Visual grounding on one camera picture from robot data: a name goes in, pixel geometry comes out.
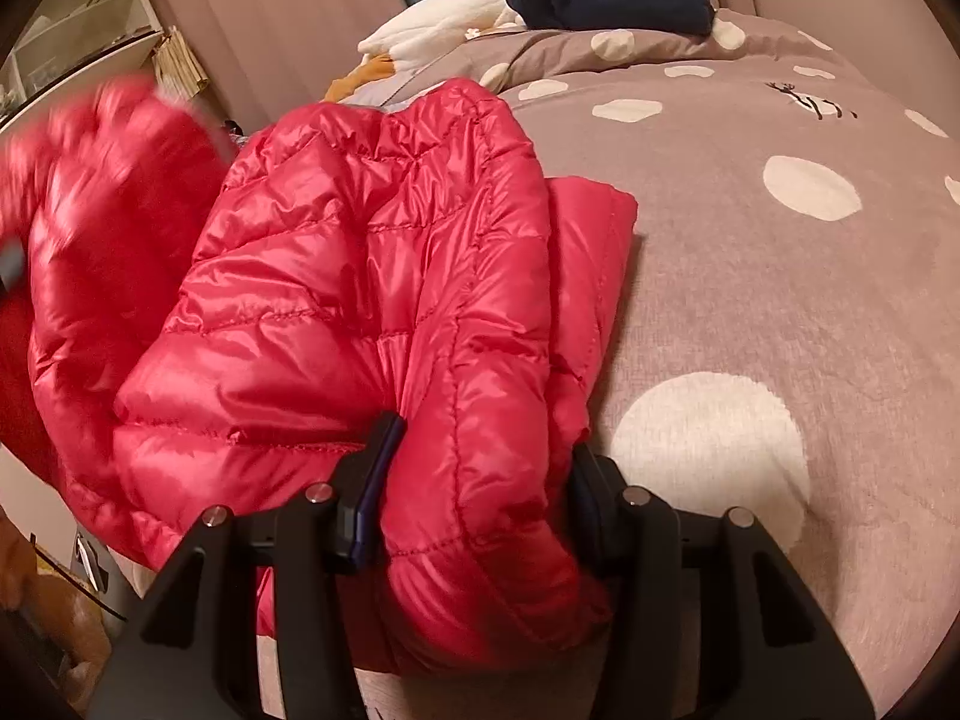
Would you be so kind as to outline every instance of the black cable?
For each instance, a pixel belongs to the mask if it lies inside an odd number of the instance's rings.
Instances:
[[[118,611],[114,611],[112,608],[109,608],[107,604],[105,604],[103,601],[97,598],[93,593],[87,590],[86,587],[80,584],[77,580],[75,580],[72,576],[70,576],[70,574],[64,571],[61,567],[59,567],[59,565],[56,564],[56,562],[53,560],[52,557],[47,557],[46,553],[43,552],[43,550],[37,546],[37,537],[34,536],[33,533],[30,534],[30,545],[32,546],[32,548],[34,548],[34,551],[37,553],[37,555],[40,556],[40,560],[43,560],[43,562],[45,562],[46,565],[49,565],[51,568],[53,568],[54,571],[56,571],[56,573],[64,577],[66,581],[69,581],[69,583],[72,584],[72,586],[74,586],[81,593],[83,593],[83,595],[85,595],[90,600],[92,600],[93,603],[98,605],[98,607],[102,608],[102,610],[104,610],[107,614],[112,614],[121,622],[127,622],[127,618],[123,617],[123,614],[119,613]]]

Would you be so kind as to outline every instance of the white dot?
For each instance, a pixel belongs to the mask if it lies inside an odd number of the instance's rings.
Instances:
[[[804,32],[802,29],[798,29],[797,31],[798,31],[800,34],[802,34],[803,37],[805,37],[806,39],[808,39],[808,41],[810,41],[810,43],[813,43],[813,45],[815,45],[816,47],[818,47],[818,49],[823,49],[825,52],[832,52],[832,51],[833,51],[832,48],[829,47],[829,46],[828,46],[826,43],[824,43],[822,40],[817,40],[813,35],[808,35],[808,34],[806,34],[806,32]]]
[[[676,509],[755,512],[782,549],[810,498],[803,439],[784,401],[746,376],[701,371],[646,391],[620,420],[611,456],[631,484]]]
[[[509,70],[510,65],[506,62],[493,65],[483,76],[480,76],[480,85],[490,92],[499,92],[500,87],[503,86],[504,79],[507,77],[507,71]]]
[[[603,105],[594,105],[593,114],[598,119],[635,124],[656,116],[663,109],[664,104],[656,100],[611,100]]]
[[[960,181],[955,181],[947,176],[947,178],[944,180],[944,186],[947,187],[947,191],[953,198],[953,202],[955,202],[957,205],[960,205]]]
[[[713,39],[720,44],[720,47],[728,52],[739,49],[747,40],[747,33],[735,23],[725,22],[723,19],[713,20],[712,34]]]
[[[940,138],[947,137],[946,132],[943,132],[942,129],[937,127],[936,124],[933,124],[933,122],[931,122],[930,119],[925,117],[922,113],[918,113],[917,111],[911,111],[909,108],[907,108],[904,111],[904,113],[906,114],[907,119],[910,119],[910,121],[914,122],[914,124],[918,124],[920,127],[923,127],[923,129],[925,129],[930,134],[937,135]]]
[[[680,76],[699,76],[701,79],[708,79],[714,73],[714,69],[701,65],[671,65],[664,68],[664,75],[669,79],[678,79]]]
[[[555,81],[554,79],[541,79],[533,81],[531,84],[520,90],[517,95],[519,100],[535,100],[536,98],[545,98],[546,95],[557,95],[570,88],[568,83]]]
[[[794,65],[794,73],[799,73],[801,76],[810,76],[810,77],[819,77],[819,79],[827,79],[833,81],[836,79],[836,76],[832,73],[828,73],[826,70],[819,70],[817,68],[805,68],[803,65]]]
[[[634,33],[628,29],[597,32],[590,38],[590,47],[598,57],[608,62],[622,62],[634,53]]]
[[[818,98],[817,95],[808,95],[805,92],[795,92],[793,95],[790,95],[793,98],[793,101],[796,105],[800,105],[800,108],[803,108],[805,111],[809,111],[812,114],[816,114],[817,111],[820,111],[821,116],[836,116],[837,115],[837,106],[833,103],[828,103],[827,100],[823,98]]]
[[[787,208],[822,221],[841,220],[863,207],[850,181],[829,167],[799,157],[770,157],[763,169],[763,183]]]

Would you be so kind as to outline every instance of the metal screw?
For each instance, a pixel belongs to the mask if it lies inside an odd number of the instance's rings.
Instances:
[[[629,487],[623,490],[623,499],[631,506],[646,506],[650,503],[651,495],[644,488]]]
[[[218,525],[223,525],[229,516],[230,509],[226,506],[211,506],[200,515],[200,519],[203,520],[206,527],[216,528]]]
[[[306,499],[310,503],[325,503],[333,498],[333,488],[326,482],[318,482],[306,488]]]
[[[744,509],[741,506],[738,506],[736,509],[730,509],[727,517],[730,518],[730,522],[733,522],[737,528],[750,528],[752,524],[757,521],[757,518],[754,517],[754,513],[751,512],[750,509]]]

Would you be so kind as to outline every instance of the red fabric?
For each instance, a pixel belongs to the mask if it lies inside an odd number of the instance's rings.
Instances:
[[[30,229],[30,372],[56,447],[31,465],[107,543],[160,566],[202,509],[282,504],[395,409],[387,554],[343,593],[358,665],[531,664],[607,619],[562,490],[630,196],[545,180],[469,81],[392,116],[296,110],[219,196],[203,129],[137,87],[6,159],[32,176],[0,178],[0,236]],[[259,611],[270,631],[269,575]]]

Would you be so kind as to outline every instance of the shiny red fabric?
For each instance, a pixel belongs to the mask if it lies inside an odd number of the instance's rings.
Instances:
[[[630,196],[545,180],[469,81],[390,116],[301,108],[226,177],[188,114],[113,86],[4,160],[56,448],[24,459],[107,543],[159,567],[202,509],[282,504],[394,409],[385,555],[342,593],[358,665],[521,666],[607,619],[563,483]],[[259,597],[269,632],[269,575]]]

